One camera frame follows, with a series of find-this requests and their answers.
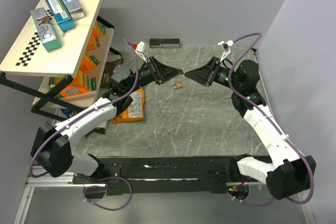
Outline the small brass padlock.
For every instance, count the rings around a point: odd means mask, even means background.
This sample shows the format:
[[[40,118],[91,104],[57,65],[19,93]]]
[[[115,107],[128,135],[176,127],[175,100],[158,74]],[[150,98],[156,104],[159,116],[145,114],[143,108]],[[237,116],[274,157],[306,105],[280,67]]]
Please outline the small brass padlock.
[[[178,82],[175,82],[173,85],[172,85],[172,89],[173,90],[176,90],[176,89],[180,89],[183,87],[183,84],[182,82],[178,81]]]

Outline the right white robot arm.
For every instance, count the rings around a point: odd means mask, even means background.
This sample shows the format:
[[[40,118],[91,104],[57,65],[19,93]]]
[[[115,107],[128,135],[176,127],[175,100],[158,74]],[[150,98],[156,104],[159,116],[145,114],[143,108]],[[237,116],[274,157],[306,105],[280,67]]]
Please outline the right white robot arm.
[[[233,180],[253,178],[265,184],[277,200],[290,198],[306,190],[313,192],[316,162],[312,156],[304,156],[290,143],[288,135],[272,116],[257,89],[260,80],[258,63],[244,60],[234,70],[213,57],[206,65],[184,75],[205,87],[218,83],[231,88],[234,108],[258,135],[271,158],[271,163],[262,162],[248,154],[232,158],[229,175]]]

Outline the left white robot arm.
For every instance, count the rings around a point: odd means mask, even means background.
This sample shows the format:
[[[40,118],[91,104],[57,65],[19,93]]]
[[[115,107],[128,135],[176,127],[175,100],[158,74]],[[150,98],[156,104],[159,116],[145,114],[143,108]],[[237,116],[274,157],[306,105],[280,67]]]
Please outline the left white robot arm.
[[[32,163],[45,169],[56,178],[66,172],[84,175],[90,182],[98,183],[107,177],[104,164],[92,154],[82,155],[74,151],[77,143],[101,123],[124,112],[133,102],[131,93],[152,82],[164,84],[183,74],[183,70],[165,65],[148,57],[132,71],[119,65],[110,78],[110,88],[93,105],[55,125],[44,123],[38,128],[31,150]]]

